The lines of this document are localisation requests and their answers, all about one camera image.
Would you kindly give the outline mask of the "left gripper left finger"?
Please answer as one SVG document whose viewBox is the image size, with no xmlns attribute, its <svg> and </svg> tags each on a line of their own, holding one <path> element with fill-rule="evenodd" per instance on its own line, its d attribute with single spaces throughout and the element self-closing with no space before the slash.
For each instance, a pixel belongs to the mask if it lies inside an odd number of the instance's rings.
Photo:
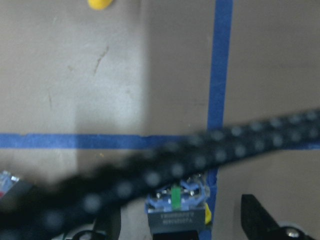
<svg viewBox="0 0 320 240">
<path fill-rule="evenodd" d="M 102 210 L 94 222 L 93 231 L 94 240 L 118 240 L 121 232 L 121 209 Z"/>
</svg>

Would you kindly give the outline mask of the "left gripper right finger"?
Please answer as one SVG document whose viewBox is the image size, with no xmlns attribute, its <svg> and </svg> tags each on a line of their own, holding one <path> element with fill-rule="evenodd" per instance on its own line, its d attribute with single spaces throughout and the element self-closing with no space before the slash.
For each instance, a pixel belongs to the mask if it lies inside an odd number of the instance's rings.
<svg viewBox="0 0 320 240">
<path fill-rule="evenodd" d="M 280 225 L 253 194 L 241 196 L 241 227 L 248 240 L 265 240 Z"/>
</svg>

